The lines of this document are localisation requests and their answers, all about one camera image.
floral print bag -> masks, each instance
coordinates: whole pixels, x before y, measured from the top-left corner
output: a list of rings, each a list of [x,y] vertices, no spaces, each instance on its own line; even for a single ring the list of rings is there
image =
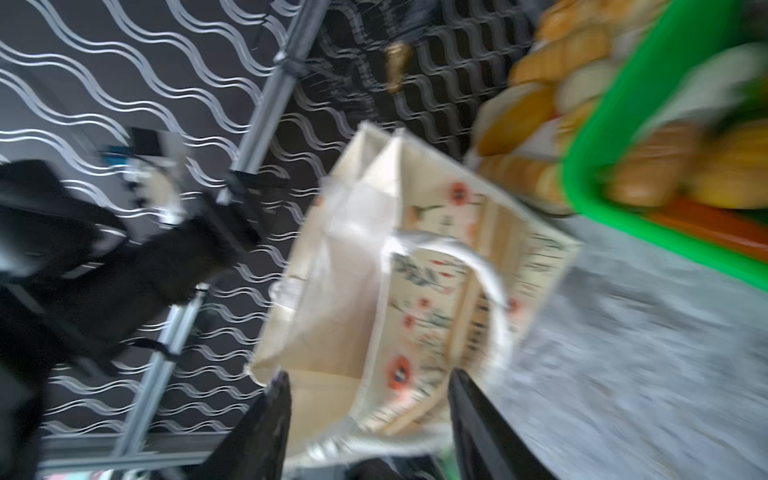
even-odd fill
[[[250,373],[291,377],[286,467],[450,441],[452,368],[492,395],[579,242],[407,131],[364,124],[307,214]]]

green plastic tray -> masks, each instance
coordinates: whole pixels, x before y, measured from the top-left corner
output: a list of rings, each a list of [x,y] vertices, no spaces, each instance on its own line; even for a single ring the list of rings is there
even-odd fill
[[[671,0],[584,126],[563,161],[568,198],[579,213],[768,290],[768,265],[646,221],[603,198],[600,172],[624,155],[635,131],[693,67],[738,43],[741,0]]]

